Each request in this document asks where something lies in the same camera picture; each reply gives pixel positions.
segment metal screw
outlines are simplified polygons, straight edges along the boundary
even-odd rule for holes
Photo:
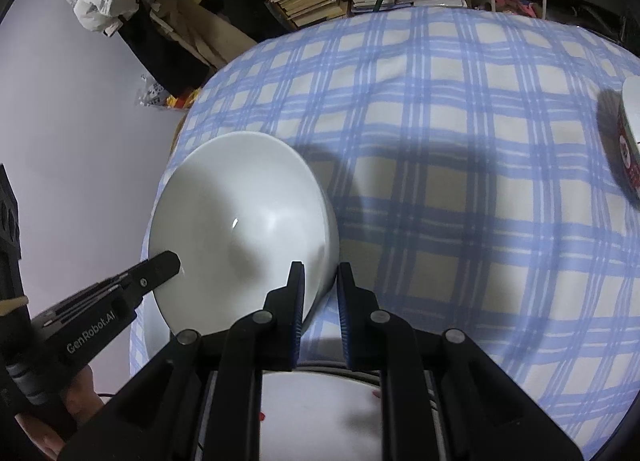
[[[254,313],[254,322],[257,324],[268,324],[273,319],[273,315],[264,309]]]
[[[376,311],[373,311],[373,313],[369,315],[369,318],[376,324],[386,324],[387,322],[389,322],[389,320],[391,320],[391,315],[386,311],[382,311],[382,309],[378,309]]]
[[[188,346],[198,339],[198,332],[193,329],[183,329],[176,335],[176,339],[179,344]]]
[[[444,333],[444,337],[452,344],[461,344],[465,341],[465,333],[460,329],[449,329]]]

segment plaid tablecloth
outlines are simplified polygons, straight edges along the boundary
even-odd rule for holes
[[[630,53],[551,22],[408,8],[259,44],[191,109],[158,189],[233,130],[283,139],[382,307],[465,330],[588,459],[640,388],[640,224],[615,115]],[[146,241],[143,256],[146,255]],[[304,359],[341,356],[335,297]],[[146,361],[142,322],[131,364]]]

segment red container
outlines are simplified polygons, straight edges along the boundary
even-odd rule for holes
[[[640,198],[640,76],[630,76],[622,86],[618,140],[626,178]]]

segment bowl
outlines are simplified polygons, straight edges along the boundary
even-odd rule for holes
[[[618,142],[625,175],[640,198],[640,76],[630,76],[622,85],[618,111]]]
[[[334,283],[338,231],[313,172],[286,143],[232,132],[200,146],[162,191],[149,256],[172,250],[180,273],[154,290],[177,333],[228,329],[286,285],[292,261],[305,265],[305,326]]]

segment blue and white checkered cloth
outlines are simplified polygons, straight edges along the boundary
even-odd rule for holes
[[[233,130],[288,142],[340,258],[415,327],[465,330],[591,457],[640,389],[640,223],[615,116],[640,60],[581,30],[407,8],[266,41],[191,109],[158,195]],[[146,361],[142,322],[132,369]],[[304,359],[339,357],[330,298]]]

